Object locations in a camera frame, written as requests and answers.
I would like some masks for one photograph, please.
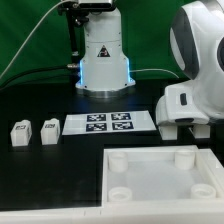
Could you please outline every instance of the white robot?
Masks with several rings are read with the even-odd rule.
[[[191,79],[166,87],[156,107],[163,140],[177,139],[178,125],[193,125],[195,138],[209,138],[211,123],[224,121],[224,0],[196,1],[177,12],[171,48]]]
[[[77,0],[70,7],[68,4],[68,9],[76,25],[84,26],[85,33],[78,93],[96,98],[126,93],[135,81],[130,77],[129,59],[122,51],[121,14],[115,1]]]

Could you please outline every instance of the black tabletop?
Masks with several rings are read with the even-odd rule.
[[[158,131],[60,136],[57,145],[42,146],[45,120],[66,115],[148,110],[155,108],[164,88],[174,81],[138,81],[135,91],[103,100],[77,95],[69,84],[23,85],[0,92],[0,210],[101,206],[105,148],[197,145],[211,148],[223,162],[224,126],[212,126],[210,139],[195,140],[179,127],[178,140],[162,141]],[[31,121],[27,147],[12,147],[15,122]]]

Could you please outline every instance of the wall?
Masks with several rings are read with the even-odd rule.
[[[44,13],[58,2],[58,0],[0,1],[0,73]],[[123,50],[130,58],[131,70],[163,68],[183,76],[170,51],[169,28],[178,8],[189,2],[191,1],[117,0],[117,6],[122,13]],[[79,45],[83,48],[82,32],[78,33],[78,39]],[[55,11],[37,30],[0,83],[24,70],[69,62],[70,46],[66,19]],[[172,75],[161,72],[134,73],[133,77],[173,78]]]

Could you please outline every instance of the white card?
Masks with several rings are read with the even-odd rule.
[[[154,131],[148,111],[67,115],[63,135]]]

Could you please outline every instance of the blue light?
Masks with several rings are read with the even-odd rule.
[[[130,66],[129,66],[129,59],[128,58],[127,58],[127,66],[128,66],[128,82],[131,82]]]
[[[82,61],[80,61],[80,83],[83,84],[83,65]]]

